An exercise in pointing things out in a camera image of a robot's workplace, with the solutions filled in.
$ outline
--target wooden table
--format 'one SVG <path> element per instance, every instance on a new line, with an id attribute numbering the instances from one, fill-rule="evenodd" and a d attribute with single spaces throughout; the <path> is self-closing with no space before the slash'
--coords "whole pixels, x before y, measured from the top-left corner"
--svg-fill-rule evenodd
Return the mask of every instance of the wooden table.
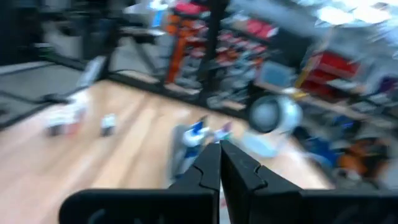
<path id="1" fill-rule="evenodd" d="M 75 95 L 82 96 L 88 109 L 76 134 L 46 135 L 46 118 L 56 106 L 0 133 L 0 223 L 57 223 L 62 201 L 81 189 L 165 188 L 173 127 L 205 114 L 213 129 L 232 119 L 109 81 Z M 116 115 L 116 132 L 102 138 L 108 113 Z M 234 120 L 235 136 L 245 129 Z M 303 188 L 331 187 L 299 152 L 291 140 L 277 158 L 261 162 Z"/>

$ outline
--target white round object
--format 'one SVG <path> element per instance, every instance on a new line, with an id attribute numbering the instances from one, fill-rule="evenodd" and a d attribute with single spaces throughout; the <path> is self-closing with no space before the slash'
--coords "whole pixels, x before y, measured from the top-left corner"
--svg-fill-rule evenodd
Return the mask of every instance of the white round object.
<path id="1" fill-rule="evenodd" d="M 302 120 L 301 107 L 288 96 L 263 96 L 249 110 L 249 124 L 260 133 L 288 132 Z"/>
<path id="2" fill-rule="evenodd" d="M 288 96 L 278 96 L 277 102 L 281 108 L 281 119 L 275 131 L 287 132 L 296 128 L 303 119 L 303 110 Z"/>
<path id="3" fill-rule="evenodd" d="M 116 116 L 114 114 L 108 114 L 102 119 L 102 128 L 113 127 L 116 124 Z"/>

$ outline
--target orange part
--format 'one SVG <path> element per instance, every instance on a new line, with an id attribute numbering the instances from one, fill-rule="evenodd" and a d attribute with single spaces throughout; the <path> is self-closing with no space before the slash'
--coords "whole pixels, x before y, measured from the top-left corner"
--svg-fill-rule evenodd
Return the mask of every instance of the orange part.
<path id="1" fill-rule="evenodd" d="M 177 26 L 174 24 L 169 24 L 166 27 L 166 32 L 169 33 L 170 35 L 176 35 L 177 33 Z"/>
<path id="2" fill-rule="evenodd" d="M 187 40 L 185 38 L 178 38 L 177 47 L 175 49 L 174 57 L 170 64 L 169 75 L 166 79 L 167 83 L 173 83 L 175 77 L 178 75 L 180 70 L 180 64 L 185 54 L 185 45 Z"/>
<path id="3" fill-rule="evenodd" d="M 339 165 L 342 168 L 354 170 L 359 175 L 363 175 L 368 170 L 368 168 L 363 165 L 360 158 L 351 155 L 341 156 L 339 158 Z"/>

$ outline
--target small white object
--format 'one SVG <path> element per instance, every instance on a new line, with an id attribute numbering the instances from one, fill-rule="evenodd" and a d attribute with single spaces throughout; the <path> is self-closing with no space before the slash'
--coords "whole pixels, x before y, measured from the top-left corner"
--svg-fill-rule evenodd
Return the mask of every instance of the small white object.
<path id="1" fill-rule="evenodd" d="M 65 132 L 65 117 L 58 111 L 52 114 L 47 121 L 49 135 L 57 136 Z"/>
<path id="2" fill-rule="evenodd" d="M 108 114 L 102 119 L 101 123 L 101 135 L 109 136 L 113 134 L 114 127 L 116 125 L 116 116 L 114 114 Z"/>
<path id="3" fill-rule="evenodd" d="M 277 150 L 260 134 L 245 131 L 242 138 L 243 146 L 261 157 L 275 157 Z"/>

